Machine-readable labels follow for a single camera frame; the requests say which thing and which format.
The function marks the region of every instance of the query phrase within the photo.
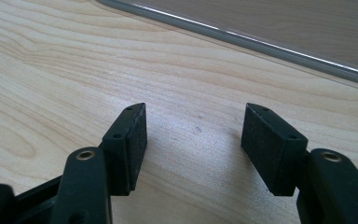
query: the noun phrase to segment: wooden table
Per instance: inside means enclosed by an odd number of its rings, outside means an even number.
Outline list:
[[[357,84],[94,1],[0,1],[0,183],[60,175],[140,102],[149,144],[116,223],[298,223],[241,149],[248,102],[358,167]]]

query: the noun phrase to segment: screw hole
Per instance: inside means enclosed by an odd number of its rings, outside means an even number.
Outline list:
[[[82,151],[79,154],[76,155],[76,158],[80,161],[86,161],[88,159],[91,159],[95,156],[95,152],[94,151]]]
[[[80,213],[73,213],[68,219],[69,224],[82,224],[85,222],[85,216]]]
[[[328,161],[333,161],[333,162],[341,161],[341,157],[331,152],[322,152],[322,156]]]

